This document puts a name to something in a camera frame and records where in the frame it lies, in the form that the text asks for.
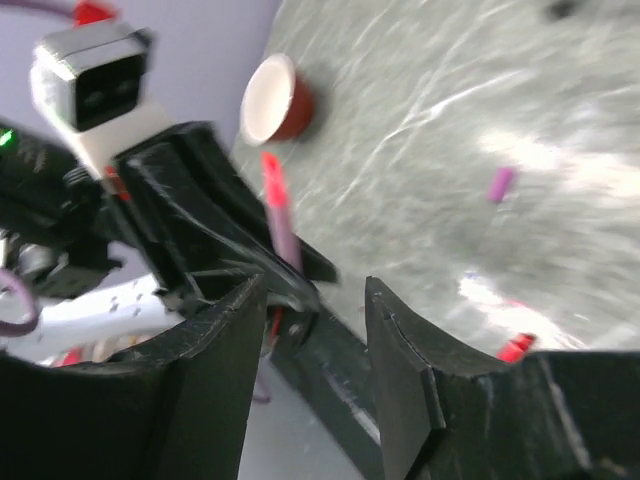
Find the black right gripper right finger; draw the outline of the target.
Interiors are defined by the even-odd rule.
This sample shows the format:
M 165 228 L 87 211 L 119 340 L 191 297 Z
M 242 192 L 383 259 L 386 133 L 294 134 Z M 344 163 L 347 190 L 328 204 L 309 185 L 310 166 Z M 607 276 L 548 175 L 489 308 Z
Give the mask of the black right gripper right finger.
M 509 364 L 365 285 L 389 479 L 635 479 L 639 356 L 538 351 Z

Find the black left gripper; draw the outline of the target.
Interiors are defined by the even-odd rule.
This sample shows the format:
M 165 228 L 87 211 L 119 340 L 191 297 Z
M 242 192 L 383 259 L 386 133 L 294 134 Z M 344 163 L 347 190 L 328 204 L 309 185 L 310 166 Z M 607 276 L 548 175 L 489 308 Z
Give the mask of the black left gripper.
M 201 310 L 260 275 L 268 303 L 318 310 L 315 280 L 336 267 L 265 212 L 219 145 L 212 124 L 186 122 L 119 154 L 105 198 L 171 310 Z

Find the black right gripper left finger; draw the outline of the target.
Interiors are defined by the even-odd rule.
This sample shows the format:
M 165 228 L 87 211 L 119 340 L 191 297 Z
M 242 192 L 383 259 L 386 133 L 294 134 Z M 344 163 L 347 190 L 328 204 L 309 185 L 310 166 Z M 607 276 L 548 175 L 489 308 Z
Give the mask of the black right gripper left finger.
M 258 276 L 114 361 L 51 368 L 76 325 L 1 348 L 5 479 L 234 479 L 259 362 Z

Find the red purple pen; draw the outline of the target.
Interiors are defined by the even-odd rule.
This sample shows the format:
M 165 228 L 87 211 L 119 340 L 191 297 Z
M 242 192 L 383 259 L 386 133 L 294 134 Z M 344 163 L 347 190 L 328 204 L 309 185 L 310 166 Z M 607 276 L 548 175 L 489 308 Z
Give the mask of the red purple pen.
M 284 173 L 276 155 L 263 152 L 261 162 L 267 219 L 274 251 L 297 271 L 303 270 L 301 248 L 293 230 L 289 193 Z

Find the small purple pen cap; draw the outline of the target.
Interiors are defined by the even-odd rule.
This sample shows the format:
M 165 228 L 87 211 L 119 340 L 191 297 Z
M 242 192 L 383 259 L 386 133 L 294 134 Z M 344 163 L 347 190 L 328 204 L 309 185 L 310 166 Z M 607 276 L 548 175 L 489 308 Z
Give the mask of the small purple pen cap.
M 494 203 L 501 203 L 508 194 L 509 188 L 515 178 L 515 169 L 512 167 L 500 167 L 491 182 L 488 190 L 488 199 Z

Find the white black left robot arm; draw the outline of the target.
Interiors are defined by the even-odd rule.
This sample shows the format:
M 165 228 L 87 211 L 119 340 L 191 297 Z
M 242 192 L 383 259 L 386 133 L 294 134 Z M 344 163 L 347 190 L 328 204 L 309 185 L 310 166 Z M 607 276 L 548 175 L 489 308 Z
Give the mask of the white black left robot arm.
M 104 187 L 67 149 L 1 131 L 1 265 L 39 324 L 1 346 L 26 360 L 110 337 L 214 322 L 258 286 L 260 307 L 320 311 L 336 267 L 308 244 L 282 247 L 266 207 L 219 146 L 186 122 L 120 154 Z

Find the red pen cap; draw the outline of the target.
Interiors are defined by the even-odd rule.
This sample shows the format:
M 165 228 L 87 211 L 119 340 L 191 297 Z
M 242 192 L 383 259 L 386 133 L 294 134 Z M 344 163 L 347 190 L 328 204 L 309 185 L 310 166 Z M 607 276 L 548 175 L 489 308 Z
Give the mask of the red pen cap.
M 536 336 L 531 333 L 520 333 L 510 339 L 497 353 L 496 357 L 506 363 L 519 362 L 536 342 Z

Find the white paper cup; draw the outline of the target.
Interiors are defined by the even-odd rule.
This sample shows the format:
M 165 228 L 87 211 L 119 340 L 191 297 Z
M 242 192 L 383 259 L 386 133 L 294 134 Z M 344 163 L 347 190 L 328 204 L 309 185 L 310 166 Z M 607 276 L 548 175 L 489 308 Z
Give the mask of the white paper cup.
M 314 98 L 285 54 L 267 57 L 255 70 L 240 108 L 240 134 L 251 146 L 289 141 L 311 124 Z

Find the black base bar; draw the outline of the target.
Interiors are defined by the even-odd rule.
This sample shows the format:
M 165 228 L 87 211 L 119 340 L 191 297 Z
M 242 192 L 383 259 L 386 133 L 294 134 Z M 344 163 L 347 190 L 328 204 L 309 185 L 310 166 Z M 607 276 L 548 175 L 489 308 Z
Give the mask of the black base bar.
M 271 362 L 366 479 L 383 479 L 366 345 L 327 309 L 274 315 Z

